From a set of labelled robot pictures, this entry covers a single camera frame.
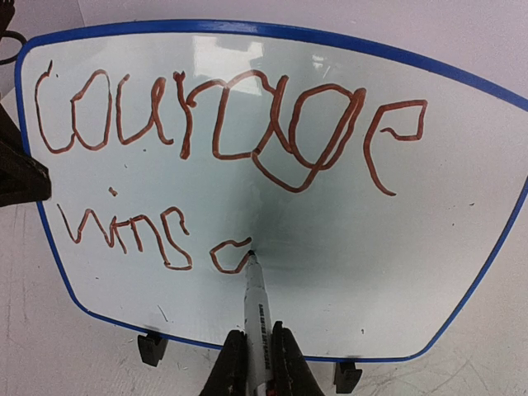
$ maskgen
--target blue border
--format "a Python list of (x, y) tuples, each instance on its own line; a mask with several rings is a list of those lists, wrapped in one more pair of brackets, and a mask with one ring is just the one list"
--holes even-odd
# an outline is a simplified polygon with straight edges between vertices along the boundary
[[(60, 43), (64, 41), (71, 40), (81, 40), (92, 37), (102, 37), (108, 35), (129, 35), (129, 34), (138, 34), (138, 33), (163, 33), (163, 32), (181, 32), (181, 33), (218, 33), (218, 34), (238, 34), (238, 35), (257, 35), (261, 37), (272, 37), (277, 39), (286, 39), (286, 40), (296, 40), (303, 41), (306, 43), (314, 43), (320, 45), (326, 45), (330, 47), (341, 48), (345, 50), (352, 50), (362, 54), (374, 55), (380, 58), (393, 60), (401, 64), (407, 64), (415, 68), (420, 68), (431, 73), (441, 75), (446, 78), (450, 78), (459, 83), (463, 83), (467, 86), (478, 89), (479, 91), (486, 92), (487, 94), (506, 101), (513, 106), (519, 107), (524, 111), (528, 111), (528, 100), (524, 97), (521, 97), (515, 94), (512, 91), (507, 90), (506, 88), (500, 87), (497, 84), (485, 80), (481, 77), (475, 76), (472, 73), (465, 72), (459, 68), (450, 66), (449, 64), (444, 64), (434, 59), (427, 58), (425, 56), (414, 54), (412, 52), (391, 47), (389, 45), (383, 45), (380, 43), (375, 43), (369, 40), (358, 39), (355, 37), (350, 37), (347, 35), (339, 35), (336, 33), (329, 33), (326, 31), (316, 31), (312, 29), (305, 29), (301, 27), (293, 26), (282, 26), (282, 25), (272, 25), (268, 23), (259, 23), (259, 22), (246, 22), (246, 21), (208, 21), (208, 20), (180, 20), (180, 21), (145, 21), (145, 22), (126, 22), (118, 23), (113, 25), (105, 26), (94, 26), (86, 27), (82, 29), (74, 29), (70, 31), (60, 31), (57, 33), (51, 33), (49, 35), (42, 35), (35, 37), (25, 44), (16, 61), (15, 68), (15, 86), (16, 86), (16, 100), (18, 105), (18, 118), (20, 121), (20, 128), (22, 132), (22, 140), (24, 144), (24, 149), (28, 155), (31, 155), (30, 145), (27, 138), (27, 128), (26, 128), (26, 118), (24, 115), (24, 102), (22, 98), (22, 89), (21, 89), (21, 68), (24, 62), (24, 58), (31, 51), (31, 49), (41, 46), (54, 43)], [(308, 356), (307, 359), (311, 361), (329, 361), (329, 362), (339, 362), (339, 361), (354, 361), (360, 363), (380, 363), (380, 362), (401, 362), (401, 361), (410, 361), (415, 359), (427, 351), (435, 344), (435, 342), (440, 338), (442, 333), (448, 328), (448, 326), (453, 322), (456, 315), (464, 307), (464, 305), (469, 300), (469, 297), (475, 292), (480, 281), (486, 275), (489, 267), (492, 265), (493, 260), (500, 251), (504, 241), (506, 240), (508, 234), (510, 233), (513, 224), (521, 208), (525, 202), (526, 195), (528, 195), (528, 177), (525, 180), (524, 186), (522, 187), (521, 193), (517, 202), (513, 208), (513, 211), (510, 214), (510, 217), (504, 227), (504, 230), (501, 232), (500, 237), (497, 240), (497, 243), (493, 247), (492, 251), (489, 253), (488, 259), (483, 264), (483, 267), (477, 274), (477, 277), (474, 279), (471, 286), (466, 291), (462, 300), (456, 305), (455, 309), (448, 317), (448, 319), (441, 326), (440, 330), (436, 332), (435, 336), (426, 344), (426, 346), (419, 352), (405, 357), (389, 357), (389, 358), (341, 358), (341, 357), (314, 357)], [(116, 321), (111, 318), (104, 317), (98, 313), (94, 313), (86, 309), (81, 305), (81, 303), (75, 297), (73, 293), (72, 286), (69, 284), (68, 277), (64, 270), (63, 264), (60, 261), (59, 253), (55, 246), (53, 236), (51, 235), (50, 227), (48, 220), (46, 218), (44, 206), (42, 202), (38, 202), (37, 206), (39, 208), (40, 218), (42, 224), (44, 225), (44, 230), (46, 236), (48, 237), (49, 245), (55, 257), (55, 261), (59, 267), (60, 275), (63, 277), (64, 284), (68, 289), (69, 295), (72, 298), (73, 302), (84, 312), (104, 320), (108, 323), (122, 326), (124, 328), (129, 328), (137, 332), (147, 332), (144, 328), (139, 328), (137, 326)], [(214, 349), (220, 349), (221, 346), (215, 344), (209, 344), (207, 342), (198, 342), (190, 340), (187, 338), (174, 337), (168, 334), (162, 334), (163, 337), (168, 339), (184, 342), (191, 345), (197, 345), (201, 347), (208, 347)]]

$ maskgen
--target whiteboard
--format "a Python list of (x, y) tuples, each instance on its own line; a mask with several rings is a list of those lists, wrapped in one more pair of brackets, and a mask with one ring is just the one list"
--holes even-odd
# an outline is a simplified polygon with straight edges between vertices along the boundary
[(218, 346), (243, 328), (252, 248), (272, 319), (307, 356), (419, 356), (526, 196), (526, 99), (352, 37), (96, 26), (30, 41), (16, 89), (73, 301), (178, 341)]

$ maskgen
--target black clip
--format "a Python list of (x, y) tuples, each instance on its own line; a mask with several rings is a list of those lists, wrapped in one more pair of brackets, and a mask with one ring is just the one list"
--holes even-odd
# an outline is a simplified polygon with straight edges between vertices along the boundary
[(141, 360), (146, 365), (158, 367), (167, 349), (168, 340), (161, 338), (155, 332), (149, 332), (146, 336), (138, 336), (138, 347)]
[(337, 394), (351, 394), (360, 382), (363, 370), (356, 368), (356, 363), (343, 361), (336, 363), (333, 384), (336, 385)]

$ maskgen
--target white table surface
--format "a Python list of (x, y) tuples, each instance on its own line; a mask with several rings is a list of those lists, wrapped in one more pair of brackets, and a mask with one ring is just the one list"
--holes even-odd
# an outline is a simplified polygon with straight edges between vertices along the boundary
[[(22, 0), (19, 3), (18, 10), (29, 8), (22, 5)], [(46, 4), (42, 7), (48, 11), (50, 21), (54, 20), (51, 14), (68, 5), (57, 0), (42, 3)], [(315, 27), (413, 50), (528, 96), (526, 3), (497, 7), (495, 2), (465, 2), (452, 7), (445, 3), (348, 5), (327, 1), (307, 2), (301, 7), (300, 1), (293, 1), (285, 9), (279, 7), (278, 0), (266, 7), (263, 4), (231, 0), (206, 7), (205, 0), (79, 0), (83, 21), (65, 22), (64, 26), (218, 17)], [(2, 103), (16, 119), (14, 94)], [(364, 376), (354, 394), (528, 394), (527, 235), (525, 208), (483, 282), (438, 343), (415, 361), (360, 365)], [(51, 255), (35, 204), (0, 208), (0, 247), (0, 394), (200, 392), (218, 352), (171, 342), (158, 368), (142, 364), (135, 341), (137, 333), (90, 318), (73, 304)], [(333, 365), (310, 366), (323, 390), (334, 394)]]

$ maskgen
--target marker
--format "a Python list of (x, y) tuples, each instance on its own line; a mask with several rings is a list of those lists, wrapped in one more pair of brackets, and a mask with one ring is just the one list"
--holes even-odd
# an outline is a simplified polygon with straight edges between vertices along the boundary
[(251, 396), (266, 396), (273, 380), (271, 318), (262, 267), (253, 250), (246, 264), (244, 327), (247, 336), (247, 387)]

